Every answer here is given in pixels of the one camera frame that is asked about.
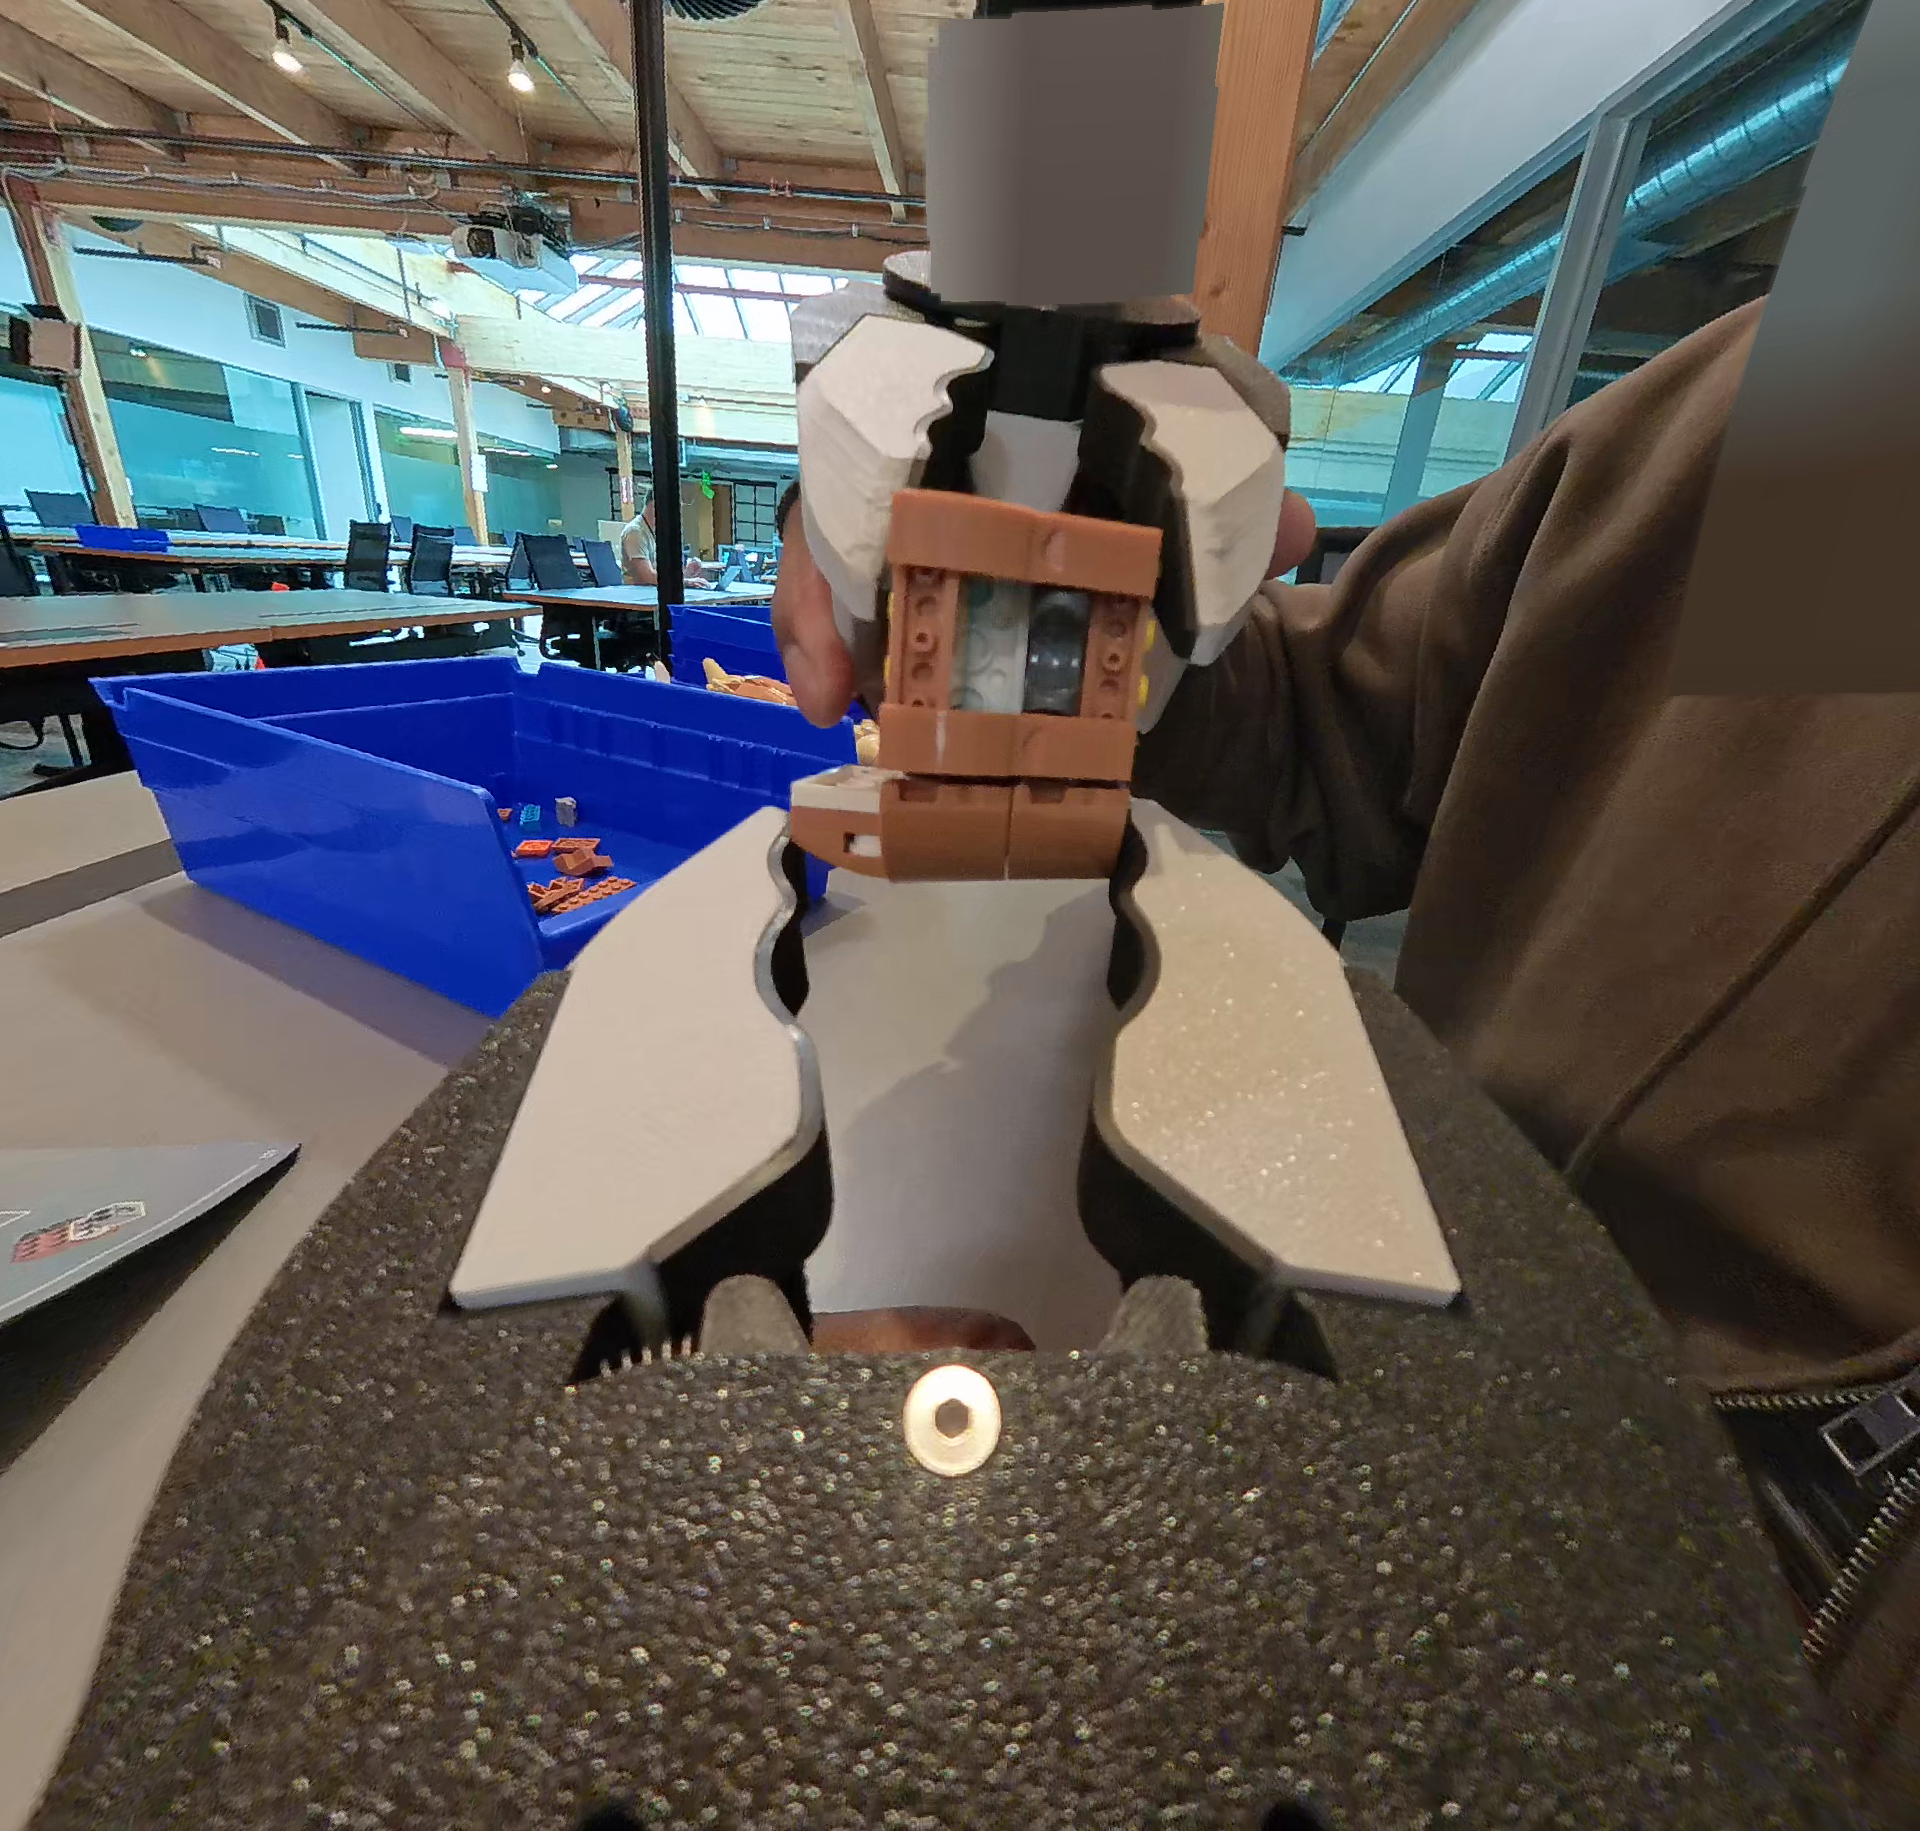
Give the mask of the brown background desk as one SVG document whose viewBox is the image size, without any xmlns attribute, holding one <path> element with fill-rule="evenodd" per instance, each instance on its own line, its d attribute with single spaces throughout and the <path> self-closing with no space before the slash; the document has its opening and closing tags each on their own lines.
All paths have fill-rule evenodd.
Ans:
<svg viewBox="0 0 1920 1831">
<path fill-rule="evenodd" d="M 108 660 L 233 644 L 283 644 L 464 627 L 538 613 L 530 596 L 436 598 L 367 592 L 105 594 L 1 600 L 1 668 L 103 668 Z"/>
<path fill-rule="evenodd" d="M 518 589 L 499 594 L 490 609 L 508 618 L 540 616 L 545 640 L 569 634 L 586 623 L 639 620 L 650 629 L 661 623 L 660 594 L 654 587 Z"/>
</svg>

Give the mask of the row of black office chairs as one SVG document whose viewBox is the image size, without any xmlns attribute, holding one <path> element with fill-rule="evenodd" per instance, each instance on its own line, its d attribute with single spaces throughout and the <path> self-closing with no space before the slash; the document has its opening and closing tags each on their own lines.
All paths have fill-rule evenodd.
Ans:
<svg viewBox="0 0 1920 1831">
<path fill-rule="evenodd" d="M 483 554 L 455 545 L 455 529 L 414 526 L 402 546 L 387 524 L 356 521 L 348 528 L 343 586 L 354 592 L 404 592 L 409 596 L 470 596 L 512 600 L 517 596 L 562 596 L 615 586 L 618 581 L 610 546 L 554 534 L 517 534 L 509 562 L 494 569 Z M 530 616 L 487 620 L 463 627 L 404 627 L 387 634 L 347 640 L 348 663 L 404 659 L 467 659 L 509 653 L 520 659 L 569 663 L 588 669 L 644 665 L 650 653 L 650 620 L 640 616 L 627 629 L 598 620 L 585 609 L 538 604 Z"/>
</svg>

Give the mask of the pile of loose bricks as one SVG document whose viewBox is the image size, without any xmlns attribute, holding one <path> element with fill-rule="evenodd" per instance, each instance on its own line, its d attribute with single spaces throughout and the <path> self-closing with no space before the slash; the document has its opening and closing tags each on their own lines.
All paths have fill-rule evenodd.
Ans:
<svg viewBox="0 0 1920 1831">
<path fill-rule="evenodd" d="M 635 896 L 650 847 L 588 797 L 490 807 L 533 918 L 567 923 Z"/>
</svg>

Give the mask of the blue plastic bin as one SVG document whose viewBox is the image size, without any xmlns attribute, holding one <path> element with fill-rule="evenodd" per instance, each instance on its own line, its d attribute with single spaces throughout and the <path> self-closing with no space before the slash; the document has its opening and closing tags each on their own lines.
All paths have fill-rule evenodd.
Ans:
<svg viewBox="0 0 1920 1831">
<path fill-rule="evenodd" d="M 772 704 L 514 659 L 95 691 L 196 884 L 483 1015 L 634 899 L 535 920 L 493 804 L 594 799 L 650 847 L 640 895 L 849 757 Z"/>
<path fill-rule="evenodd" d="M 677 685 L 707 686 L 707 663 L 725 676 L 784 682 L 772 607 L 678 604 L 669 609 L 670 669 Z"/>
</svg>

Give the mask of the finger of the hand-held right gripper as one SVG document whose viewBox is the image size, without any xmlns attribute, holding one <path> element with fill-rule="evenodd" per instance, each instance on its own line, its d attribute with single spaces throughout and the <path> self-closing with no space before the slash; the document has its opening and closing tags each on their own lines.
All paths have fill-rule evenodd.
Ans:
<svg viewBox="0 0 1920 1831">
<path fill-rule="evenodd" d="M 865 316 L 799 384 L 803 534 L 856 663 L 877 654 L 900 492 L 975 494 L 994 355 L 926 321 Z"/>
<path fill-rule="evenodd" d="M 1094 376 L 1094 492 L 1162 536 L 1137 730 L 1243 627 L 1284 511 L 1288 389 L 1254 357 L 1162 357 Z"/>
</svg>

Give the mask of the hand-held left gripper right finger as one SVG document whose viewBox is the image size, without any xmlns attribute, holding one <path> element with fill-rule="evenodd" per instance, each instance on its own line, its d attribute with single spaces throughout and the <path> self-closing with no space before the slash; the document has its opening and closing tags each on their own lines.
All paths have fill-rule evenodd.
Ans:
<svg viewBox="0 0 1920 1831">
<path fill-rule="evenodd" d="M 1308 1294 L 1453 1305 L 1448 1242 L 1333 948 L 1149 799 L 1110 900 L 1093 1244 L 1120 1282 L 1184 1282 L 1228 1353 L 1319 1353 Z"/>
</svg>

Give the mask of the colourful toy brick build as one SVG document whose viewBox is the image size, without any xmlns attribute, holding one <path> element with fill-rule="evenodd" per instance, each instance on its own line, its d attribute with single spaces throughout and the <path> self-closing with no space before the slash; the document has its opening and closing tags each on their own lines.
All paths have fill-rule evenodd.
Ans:
<svg viewBox="0 0 1920 1831">
<path fill-rule="evenodd" d="M 894 497 L 877 766 L 791 790 L 792 840 L 894 881 L 1104 879 L 1128 824 L 1157 528 Z"/>
</svg>

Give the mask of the wooden pillar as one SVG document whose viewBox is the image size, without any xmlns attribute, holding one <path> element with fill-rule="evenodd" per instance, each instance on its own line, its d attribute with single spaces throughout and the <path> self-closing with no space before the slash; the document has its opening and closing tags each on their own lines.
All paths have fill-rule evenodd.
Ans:
<svg viewBox="0 0 1920 1831">
<path fill-rule="evenodd" d="M 1258 355 L 1321 0 L 1223 9 L 1207 216 L 1190 296 L 1207 333 Z"/>
</svg>

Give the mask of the ceiling projector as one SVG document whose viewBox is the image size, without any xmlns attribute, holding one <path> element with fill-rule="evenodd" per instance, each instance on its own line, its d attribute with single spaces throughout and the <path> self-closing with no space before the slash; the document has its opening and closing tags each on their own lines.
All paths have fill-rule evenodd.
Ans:
<svg viewBox="0 0 1920 1831">
<path fill-rule="evenodd" d="M 545 290 L 579 282 L 567 221 L 538 207 L 483 210 L 451 221 L 450 260 L 494 282 L 548 280 Z"/>
</svg>

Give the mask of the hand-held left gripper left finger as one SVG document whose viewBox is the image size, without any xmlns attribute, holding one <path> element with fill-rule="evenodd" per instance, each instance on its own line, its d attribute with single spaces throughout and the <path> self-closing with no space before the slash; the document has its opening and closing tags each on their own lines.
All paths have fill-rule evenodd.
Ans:
<svg viewBox="0 0 1920 1831">
<path fill-rule="evenodd" d="M 787 818 L 761 808 L 635 895 L 574 960 L 450 1275 L 463 1310 L 623 1299 L 665 1312 L 669 1257 L 825 1134 L 780 1001 Z"/>
</svg>

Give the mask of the person's right forearm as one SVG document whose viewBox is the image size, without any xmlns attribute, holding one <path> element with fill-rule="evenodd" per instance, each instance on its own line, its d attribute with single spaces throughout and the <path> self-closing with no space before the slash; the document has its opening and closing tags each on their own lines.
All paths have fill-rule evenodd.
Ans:
<svg viewBox="0 0 1920 1831">
<path fill-rule="evenodd" d="M 1670 629 L 1764 301 L 1568 410 L 1516 460 L 1370 533 L 1329 587 L 1267 586 L 1140 739 L 1136 790 L 1294 863 L 1321 913 L 1410 906 L 1462 753 L 1627 685 Z"/>
</svg>

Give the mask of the person's brown jacket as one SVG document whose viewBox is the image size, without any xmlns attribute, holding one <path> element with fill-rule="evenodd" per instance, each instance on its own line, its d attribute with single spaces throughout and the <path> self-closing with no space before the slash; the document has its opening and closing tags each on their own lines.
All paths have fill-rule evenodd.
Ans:
<svg viewBox="0 0 1920 1831">
<path fill-rule="evenodd" d="M 1667 1314 L 1916 1826 L 1916 696 L 1664 685 L 1504 657 L 1419 709 L 1399 988 Z"/>
</svg>

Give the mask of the person's left hand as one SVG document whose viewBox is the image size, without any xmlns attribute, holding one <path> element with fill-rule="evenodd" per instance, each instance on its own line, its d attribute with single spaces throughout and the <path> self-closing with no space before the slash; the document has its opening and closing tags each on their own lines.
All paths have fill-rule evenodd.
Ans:
<svg viewBox="0 0 1920 1831">
<path fill-rule="evenodd" d="M 892 1308 L 815 1312 L 812 1348 L 820 1355 L 1031 1353 L 1019 1323 L 988 1310 Z"/>
</svg>

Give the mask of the spiral duct behind glass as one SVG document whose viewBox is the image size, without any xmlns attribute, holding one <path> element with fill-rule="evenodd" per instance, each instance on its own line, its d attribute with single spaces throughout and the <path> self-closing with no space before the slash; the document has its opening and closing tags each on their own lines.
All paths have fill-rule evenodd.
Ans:
<svg viewBox="0 0 1920 1831">
<path fill-rule="evenodd" d="M 1652 149 L 1623 199 L 1613 275 L 1623 273 L 1627 245 L 1680 218 L 1764 170 L 1811 149 L 1831 108 L 1844 60 L 1814 59 L 1809 77 L 1766 91 L 1747 105 L 1730 105 Z M 1348 346 L 1321 344 L 1294 359 L 1285 371 L 1308 384 L 1346 384 L 1421 351 L 1427 344 L 1539 291 L 1552 277 L 1559 235 L 1509 248 L 1467 270 L 1423 306 Z"/>
</svg>

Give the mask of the person's right hand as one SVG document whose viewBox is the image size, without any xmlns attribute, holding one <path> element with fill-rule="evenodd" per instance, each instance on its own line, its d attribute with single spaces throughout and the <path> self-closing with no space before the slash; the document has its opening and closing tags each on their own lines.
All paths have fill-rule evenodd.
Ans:
<svg viewBox="0 0 1920 1831">
<path fill-rule="evenodd" d="M 784 494 L 778 519 L 780 572 L 772 625 L 780 663 L 802 714 L 827 730 L 849 716 L 854 699 L 869 702 L 880 691 L 878 660 L 854 657 L 840 634 L 830 589 L 805 540 L 796 485 Z"/>
</svg>

